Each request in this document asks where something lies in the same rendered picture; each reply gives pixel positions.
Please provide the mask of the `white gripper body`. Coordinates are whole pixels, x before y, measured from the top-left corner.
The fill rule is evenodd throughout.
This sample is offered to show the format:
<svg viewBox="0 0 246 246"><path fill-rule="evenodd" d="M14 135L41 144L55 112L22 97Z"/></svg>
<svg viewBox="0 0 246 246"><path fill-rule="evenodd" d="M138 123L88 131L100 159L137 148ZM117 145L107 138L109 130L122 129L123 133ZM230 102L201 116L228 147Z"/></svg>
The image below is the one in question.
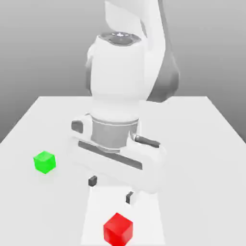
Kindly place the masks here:
<svg viewBox="0 0 246 246"><path fill-rule="evenodd" d="M68 138L69 154L76 164L105 174L133 189L158 192L164 177L166 150L127 140L119 154L106 153L76 136Z"/></svg>

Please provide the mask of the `small red cube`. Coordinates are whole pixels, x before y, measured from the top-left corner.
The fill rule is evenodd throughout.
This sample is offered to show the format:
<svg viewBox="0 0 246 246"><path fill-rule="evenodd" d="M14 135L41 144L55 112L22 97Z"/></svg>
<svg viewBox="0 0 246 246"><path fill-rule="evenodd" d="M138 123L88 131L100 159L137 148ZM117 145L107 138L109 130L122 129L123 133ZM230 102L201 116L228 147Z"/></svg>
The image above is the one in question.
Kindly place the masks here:
<svg viewBox="0 0 246 246"><path fill-rule="evenodd" d="M126 246L133 237L133 222L115 213L103 225L104 240L112 246Z"/></svg>

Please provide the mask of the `small green cube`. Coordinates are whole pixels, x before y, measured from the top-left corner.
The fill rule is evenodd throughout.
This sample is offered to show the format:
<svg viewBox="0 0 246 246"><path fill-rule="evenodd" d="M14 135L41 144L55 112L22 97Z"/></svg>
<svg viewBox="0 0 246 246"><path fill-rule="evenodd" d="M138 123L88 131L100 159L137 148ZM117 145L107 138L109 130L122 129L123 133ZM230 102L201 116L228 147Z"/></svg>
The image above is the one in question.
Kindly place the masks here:
<svg viewBox="0 0 246 246"><path fill-rule="evenodd" d="M42 151L34 157L35 168L41 173L47 174L56 167L54 154Z"/></svg>

